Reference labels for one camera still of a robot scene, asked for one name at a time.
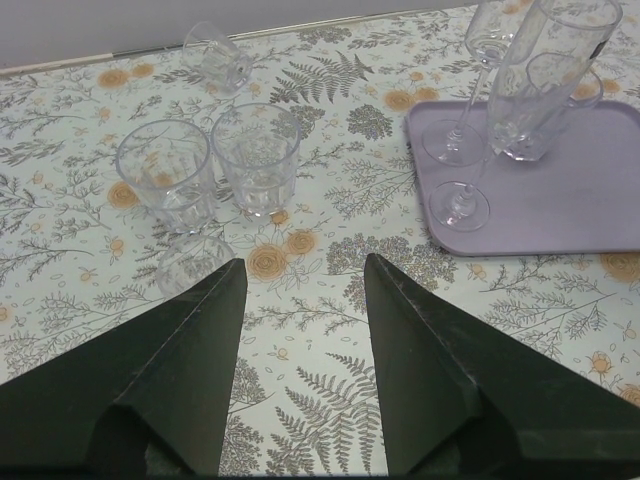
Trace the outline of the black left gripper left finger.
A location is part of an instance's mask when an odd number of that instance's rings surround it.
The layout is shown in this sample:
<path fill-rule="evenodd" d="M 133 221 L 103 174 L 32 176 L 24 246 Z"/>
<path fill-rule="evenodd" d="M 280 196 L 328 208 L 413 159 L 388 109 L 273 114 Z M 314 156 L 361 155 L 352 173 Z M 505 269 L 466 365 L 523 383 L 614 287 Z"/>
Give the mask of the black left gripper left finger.
<path fill-rule="evenodd" d="M 234 259 L 171 300 L 6 382 L 5 475 L 142 476 L 158 445 L 219 468 L 247 277 Z"/>

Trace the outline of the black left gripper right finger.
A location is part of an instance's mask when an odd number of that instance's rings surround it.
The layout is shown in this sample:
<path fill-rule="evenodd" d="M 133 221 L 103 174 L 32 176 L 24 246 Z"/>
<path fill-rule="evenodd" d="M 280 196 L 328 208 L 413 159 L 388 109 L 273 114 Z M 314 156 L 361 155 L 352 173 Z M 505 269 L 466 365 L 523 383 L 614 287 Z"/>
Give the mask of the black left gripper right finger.
<path fill-rule="evenodd" d="M 364 270 L 388 470 L 410 476 L 635 476 L 639 410 L 427 291 Z"/>

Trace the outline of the clear wine glass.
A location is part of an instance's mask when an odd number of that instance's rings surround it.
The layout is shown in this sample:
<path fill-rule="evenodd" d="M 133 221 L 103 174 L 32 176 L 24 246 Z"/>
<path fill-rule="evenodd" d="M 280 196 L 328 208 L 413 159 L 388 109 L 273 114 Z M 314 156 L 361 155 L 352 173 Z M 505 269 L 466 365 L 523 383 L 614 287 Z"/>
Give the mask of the clear wine glass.
<path fill-rule="evenodd" d="M 492 214 L 483 191 L 486 173 L 499 173 L 507 152 L 541 154 L 567 130 L 568 107 L 575 104 L 589 64 L 577 55 L 546 52 L 500 67 L 487 106 L 487 140 L 477 170 L 466 181 L 447 181 L 435 187 L 428 209 L 437 224 L 457 232 L 483 228 Z"/>

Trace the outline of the clear faceted tumbler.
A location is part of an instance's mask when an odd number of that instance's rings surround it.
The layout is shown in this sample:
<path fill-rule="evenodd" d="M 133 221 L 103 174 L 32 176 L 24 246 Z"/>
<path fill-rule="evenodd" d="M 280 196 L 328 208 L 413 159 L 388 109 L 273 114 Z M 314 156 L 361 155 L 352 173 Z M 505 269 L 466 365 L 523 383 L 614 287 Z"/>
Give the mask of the clear faceted tumbler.
<path fill-rule="evenodd" d="M 118 174 L 141 203 L 177 233 L 215 217 L 216 185 L 206 133 L 184 120 L 158 120 L 129 133 L 118 147 Z"/>
<path fill-rule="evenodd" d="M 236 203 L 255 216 L 283 210 L 295 191 L 302 130 L 286 109 L 235 106 L 211 130 L 210 143 Z"/>

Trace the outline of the tall clear highball glass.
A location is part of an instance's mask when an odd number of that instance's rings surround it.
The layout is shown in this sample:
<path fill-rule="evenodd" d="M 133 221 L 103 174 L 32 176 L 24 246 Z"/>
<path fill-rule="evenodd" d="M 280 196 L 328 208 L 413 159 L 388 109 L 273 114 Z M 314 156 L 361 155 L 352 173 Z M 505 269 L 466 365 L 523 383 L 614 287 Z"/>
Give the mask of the tall clear highball glass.
<path fill-rule="evenodd" d="M 621 21 L 617 1 L 535 1 L 494 79 L 488 153 L 501 153 L 554 115 Z"/>

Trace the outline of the tall clear champagne flute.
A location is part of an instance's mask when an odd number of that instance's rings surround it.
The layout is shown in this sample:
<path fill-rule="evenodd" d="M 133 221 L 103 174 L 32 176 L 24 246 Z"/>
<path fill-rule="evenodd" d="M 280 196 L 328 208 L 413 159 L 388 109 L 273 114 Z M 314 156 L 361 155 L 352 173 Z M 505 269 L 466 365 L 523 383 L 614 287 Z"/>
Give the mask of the tall clear champagne flute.
<path fill-rule="evenodd" d="M 471 107 L 487 82 L 499 68 L 515 37 L 528 7 L 521 1 L 482 1 L 466 31 L 464 44 L 481 69 L 469 100 L 456 120 L 429 124 L 422 133 L 422 145 L 437 162 L 450 167 L 469 166 L 480 160 L 483 139 L 468 119 Z"/>

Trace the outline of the lavender plastic tray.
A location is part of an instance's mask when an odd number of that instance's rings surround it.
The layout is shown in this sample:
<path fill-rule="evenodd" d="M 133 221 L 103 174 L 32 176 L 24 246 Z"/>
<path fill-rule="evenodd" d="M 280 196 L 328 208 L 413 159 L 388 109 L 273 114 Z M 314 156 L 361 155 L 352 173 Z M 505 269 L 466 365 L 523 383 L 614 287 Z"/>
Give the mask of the lavender plastic tray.
<path fill-rule="evenodd" d="M 459 256 L 631 252 L 639 248 L 639 112 L 602 101 L 537 162 L 508 157 L 486 173 L 492 214 L 451 231 L 425 216 L 434 241 Z"/>

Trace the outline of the small clear glass left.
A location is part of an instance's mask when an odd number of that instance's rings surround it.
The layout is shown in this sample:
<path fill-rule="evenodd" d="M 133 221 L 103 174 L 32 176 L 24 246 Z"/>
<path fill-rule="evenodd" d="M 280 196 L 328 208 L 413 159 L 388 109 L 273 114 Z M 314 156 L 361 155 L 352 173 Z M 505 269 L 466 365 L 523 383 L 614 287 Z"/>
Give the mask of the small clear glass left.
<path fill-rule="evenodd" d="M 216 237 L 191 235 L 176 241 L 159 260 L 156 284 L 165 299 L 179 295 L 235 257 Z"/>

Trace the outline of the floral patterned table mat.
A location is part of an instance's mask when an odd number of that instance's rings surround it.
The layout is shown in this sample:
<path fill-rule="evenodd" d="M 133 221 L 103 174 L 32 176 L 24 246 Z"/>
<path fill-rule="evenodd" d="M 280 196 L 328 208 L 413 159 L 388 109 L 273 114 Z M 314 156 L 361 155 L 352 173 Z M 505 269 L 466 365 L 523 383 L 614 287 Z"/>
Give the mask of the floral patterned table mat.
<path fill-rule="evenodd" d="M 115 169 L 135 128 L 209 130 L 267 102 L 302 127 L 292 202 L 253 217 L 218 177 L 207 232 L 245 259 L 248 300 L 221 469 L 386 470 L 363 268 L 385 256 L 426 288 L 629 402 L 639 399 L 635 254 L 454 257 L 431 241 L 407 111 L 465 100 L 470 7 L 241 42 L 250 82 L 225 95 L 178 52 L 1 81 L 1 377 L 10 380 L 158 305 L 174 235 Z"/>

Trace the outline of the small clear glass lying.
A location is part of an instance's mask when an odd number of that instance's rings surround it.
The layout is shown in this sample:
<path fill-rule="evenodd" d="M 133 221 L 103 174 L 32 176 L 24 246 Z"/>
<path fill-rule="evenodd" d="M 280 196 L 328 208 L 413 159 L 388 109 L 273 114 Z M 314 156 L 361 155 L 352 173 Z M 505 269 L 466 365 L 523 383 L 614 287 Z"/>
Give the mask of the small clear glass lying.
<path fill-rule="evenodd" d="M 253 67 L 252 59 L 209 21 L 197 23 L 188 32 L 182 46 L 182 60 L 228 92 L 245 85 Z"/>

